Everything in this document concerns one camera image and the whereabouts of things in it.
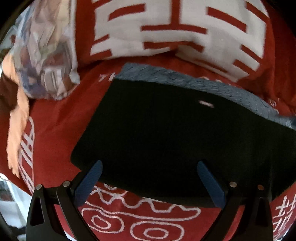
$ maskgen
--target gray fabric strip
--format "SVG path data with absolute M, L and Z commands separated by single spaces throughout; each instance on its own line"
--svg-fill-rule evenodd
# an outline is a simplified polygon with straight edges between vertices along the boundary
M 147 81 L 164 85 L 175 85 L 221 96 L 233 101 L 267 120 L 279 123 L 296 130 L 295 118 L 280 116 L 278 112 L 258 96 L 237 87 L 224 83 L 193 78 L 170 69 L 151 65 L 127 63 L 122 68 L 119 80 Z

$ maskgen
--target orange cloth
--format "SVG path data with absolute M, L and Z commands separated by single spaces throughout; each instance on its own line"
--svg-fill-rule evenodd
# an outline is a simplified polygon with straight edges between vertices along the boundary
M 26 128 L 29 117 L 29 100 L 20 86 L 12 55 L 8 54 L 5 56 L 2 62 L 2 70 L 8 78 L 19 85 L 17 91 L 17 105 L 16 108 L 10 112 L 6 150 L 8 167 L 12 169 L 13 174 L 20 177 L 18 170 L 18 151 L 22 141 L 22 134 Z

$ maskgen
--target black cloth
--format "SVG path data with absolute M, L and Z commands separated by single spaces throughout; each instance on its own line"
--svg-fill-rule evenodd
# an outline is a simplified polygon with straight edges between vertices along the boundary
M 236 182 L 243 196 L 261 184 L 274 199 L 295 182 L 295 146 L 294 130 L 222 97 L 114 80 L 71 161 L 84 169 L 101 160 L 101 182 L 139 196 L 212 207 L 198 161 L 207 160 L 226 184 Z

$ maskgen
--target red stripe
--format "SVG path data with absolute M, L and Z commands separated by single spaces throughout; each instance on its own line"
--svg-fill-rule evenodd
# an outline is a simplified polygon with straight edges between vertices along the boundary
M 105 41 L 105 40 L 107 40 L 107 39 L 109 39 L 109 38 L 110 38 L 110 35 L 107 34 L 107 35 L 105 35 L 104 37 L 95 40 L 95 41 L 94 41 L 94 44 L 97 44 L 97 43 L 103 42 L 103 41 Z
M 206 64 L 206 65 L 208 65 L 208 66 L 210 66 L 210 67 L 212 67 L 212 68 L 214 68 L 214 69 L 220 70 L 220 71 L 223 72 L 223 73 L 228 73 L 227 70 L 225 70 L 225 69 L 223 69 L 223 68 L 221 68 L 221 67 L 219 67 L 219 66 L 217 66 L 217 65 L 214 65 L 214 64 L 212 64 L 212 63 L 210 63 L 210 62 L 208 62 L 208 61 L 204 61 L 204 60 L 201 60 L 201 59 L 195 59 L 195 61 L 197 61 L 197 62 L 201 62 L 201 63 L 203 63 L 203 64 Z
M 115 10 L 109 15 L 109 21 L 114 18 L 118 18 L 120 16 L 133 14 L 133 13 L 140 13 L 140 12 L 145 12 L 145 4 L 137 4 L 137 5 L 127 6 L 127 7 L 122 7 Z
M 256 60 L 258 63 L 261 62 L 261 58 L 255 54 L 252 50 L 250 50 L 248 47 L 241 45 L 240 49 L 244 51 L 247 55 L 251 56 L 254 60 Z
M 256 7 L 254 7 L 252 4 L 250 4 L 249 2 L 246 2 L 246 9 L 248 9 L 250 12 L 254 13 L 258 18 L 260 18 L 263 22 L 267 22 L 268 17 L 261 12 L 259 9 L 257 9 Z
M 230 16 L 227 13 L 224 13 L 224 12 L 218 10 L 218 9 L 215 9 L 215 8 L 208 7 L 207 8 L 207 14 L 209 16 L 214 17 L 214 18 L 225 21 L 225 22 L 239 28 L 243 32 L 246 32 L 247 26 L 243 22 L 241 22 L 238 19 Z
M 111 2 L 112 0 L 98 0 L 97 2 L 93 3 L 95 8 L 101 7 L 102 5 Z
M 105 58 L 111 57 L 112 52 L 109 49 L 109 50 L 106 50 L 106 51 L 103 51 L 103 52 L 100 52 L 100 53 L 96 53 L 96 54 L 92 55 L 91 57 L 94 57 L 94 56 L 95 56 L 96 60 L 105 59 Z
M 142 31 L 159 31 L 159 30 L 183 30 L 183 31 L 190 31 L 196 32 L 201 34 L 207 34 L 207 29 L 194 26 L 194 25 L 187 25 L 187 24 L 179 24 L 177 26 L 173 25 L 146 25 L 141 27 Z
M 245 71 L 248 74 L 254 73 L 254 70 L 252 70 L 249 66 L 245 65 L 243 62 L 237 59 L 233 62 L 233 65 L 240 68 L 241 70 Z
M 178 25 L 180 23 L 180 0 L 172 0 L 171 24 Z
M 161 43 L 155 43 L 155 42 L 144 42 L 144 49 L 161 49 L 161 48 L 166 48 L 169 47 L 170 50 L 176 49 L 180 45 L 187 45 L 198 52 L 202 52 L 204 49 L 204 46 L 195 44 L 193 42 L 189 41 L 179 41 L 179 42 L 161 42 Z

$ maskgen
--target screw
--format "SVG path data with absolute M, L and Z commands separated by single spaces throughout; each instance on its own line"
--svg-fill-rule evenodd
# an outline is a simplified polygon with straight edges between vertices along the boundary
M 229 186 L 231 186 L 232 188 L 236 188 L 237 187 L 237 183 L 235 182 L 230 182 Z
M 258 189 L 259 189 L 260 191 L 263 191 L 263 190 L 264 190 L 264 187 L 263 187 L 262 185 L 258 185 Z
M 65 182 L 63 182 L 63 187 L 68 187 L 68 186 L 70 186 L 70 182 L 69 181 L 65 181 Z
M 42 185 L 41 184 L 38 184 L 37 186 L 36 186 L 36 190 L 40 190 L 42 188 Z

